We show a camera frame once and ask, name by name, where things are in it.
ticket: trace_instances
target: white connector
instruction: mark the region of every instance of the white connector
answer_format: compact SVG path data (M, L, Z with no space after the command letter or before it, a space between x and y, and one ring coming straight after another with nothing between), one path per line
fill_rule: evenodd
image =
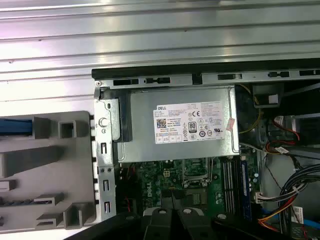
M259 192L259 191L257 191L255 194L254 194L254 202L256 203L256 204L262 204L263 203L263 201L261 201L259 198L258 198L258 195L261 195L262 194L262 192Z

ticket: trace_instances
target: dell power supply label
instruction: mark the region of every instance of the dell power supply label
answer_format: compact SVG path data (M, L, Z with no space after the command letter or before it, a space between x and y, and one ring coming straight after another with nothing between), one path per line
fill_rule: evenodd
M153 119L156 144L225 138L221 101L158 105Z

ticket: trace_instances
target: motherboard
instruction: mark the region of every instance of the motherboard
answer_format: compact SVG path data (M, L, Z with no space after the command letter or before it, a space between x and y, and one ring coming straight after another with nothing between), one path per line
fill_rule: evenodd
M124 178L129 181L127 186L131 180L135 182L126 190L135 192L135 197L125 198L123 209L129 205L141 214L161 206L162 190L182 190L183 206L199 208L210 217L229 212L250 220L250 204L260 190L258 170L257 153L251 149L234 157L132 163Z

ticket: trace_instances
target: corrugated metal surface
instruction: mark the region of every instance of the corrugated metal surface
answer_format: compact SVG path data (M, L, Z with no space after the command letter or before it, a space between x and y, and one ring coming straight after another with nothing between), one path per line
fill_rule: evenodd
M89 102L92 68L320 57L319 13L317 0L2 0L1 115Z

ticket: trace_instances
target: sticker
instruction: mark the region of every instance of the sticker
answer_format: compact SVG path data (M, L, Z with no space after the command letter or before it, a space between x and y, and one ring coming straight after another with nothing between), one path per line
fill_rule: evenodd
M232 128L234 127L235 121L236 120L234 118L232 118L232 117L229 118L228 124L226 125L227 131L230 131L230 132L232 131Z
M156 144L225 138L221 101L158 105L153 120Z
M293 206L293 211L291 214L291 221L297 224L304 224L304 213L303 208L300 206Z
M289 151L287 149L285 149L284 147L282 146L279 146L279 147L275 147L274 148L275 150L277 150L279 153L281 154L287 154Z
M279 103L278 94L269 96L269 104L278 104L278 103Z
M283 122L284 122L284 116L276 116L274 118L274 121L279 124L280 126L282 126Z

